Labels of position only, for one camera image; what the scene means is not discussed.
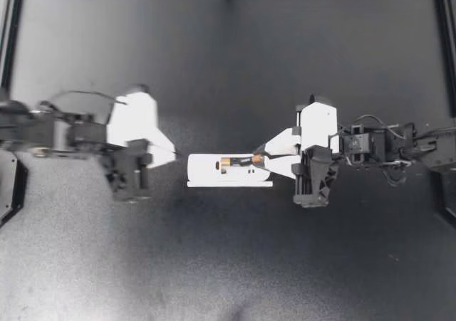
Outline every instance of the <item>black wire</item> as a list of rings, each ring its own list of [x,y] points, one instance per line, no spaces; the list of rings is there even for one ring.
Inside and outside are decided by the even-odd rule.
[[[407,179],[407,177],[405,175],[402,175],[402,177],[400,179],[393,179],[391,177],[391,175],[386,171],[386,169],[384,169],[382,172],[383,172],[383,176],[386,178],[386,181],[388,182],[388,184],[393,187],[397,187],[400,184],[403,184],[405,182],[405,180]]]
[[[105,93],[98,92],[98,91],[82,91],[82,90],[67,90],[67,91],[59,92],[59,93],[56,93],[55,95],[51,96],[48,99],[48,101],[52,102],[53,100],[56,100],[64,95],[70,95],[72,93],[81,94],[81,95],[97,95],[98,97],[102,97],[102,98],[111,100],[113,102],[118,102],[119,104],[127,105],[126,102],[121,102],[121,101],[117,100],[116,98],[111,97],[110,95],[106,95]]]
[[[429,130],[421,135],[414,137],[414,140],[421,140],[422,138],[442,134],[445,132],[456,132],[456,127],[441,127],[439,129]]]
[[[362,115],[358,118],[356,118],[353,122],[358,122],[360,120],[364,120],[366,118],[372,118],[373,120],[376,120],[380,125],[382,125],[387,131],[389,131],[391,134],[395,135],[397,138],[400,138],[402,140],[405,140],[405,136],[399,135],[396,131],[393,130],[392,127],[387,125],[384,121],[382,121],[379,117],[375,115]]]

